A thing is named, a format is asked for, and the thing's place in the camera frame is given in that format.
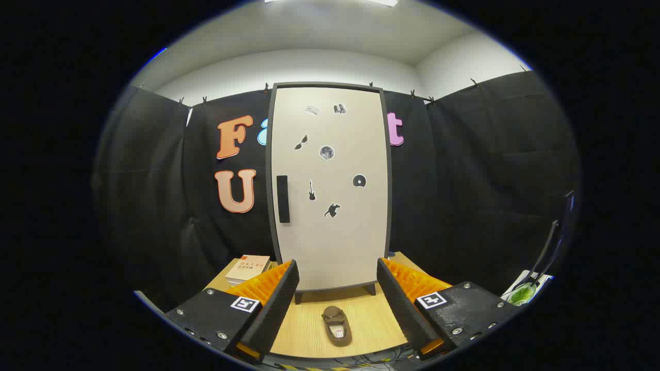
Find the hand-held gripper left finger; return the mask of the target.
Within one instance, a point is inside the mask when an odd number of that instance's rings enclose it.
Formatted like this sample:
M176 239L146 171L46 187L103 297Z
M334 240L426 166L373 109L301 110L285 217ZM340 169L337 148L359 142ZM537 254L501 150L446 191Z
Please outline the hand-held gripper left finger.
M299 280L291 259L226 291L207 287L164 316L205 345L258 363L273 347Z

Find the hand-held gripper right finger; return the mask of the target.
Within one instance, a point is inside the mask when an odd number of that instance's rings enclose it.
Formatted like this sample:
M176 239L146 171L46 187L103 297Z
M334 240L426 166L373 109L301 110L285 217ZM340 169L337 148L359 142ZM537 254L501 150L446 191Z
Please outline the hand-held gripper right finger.
M376 275L394 319L421 361L471 347L521 312L474 282L450 285L391 259L378 260Z

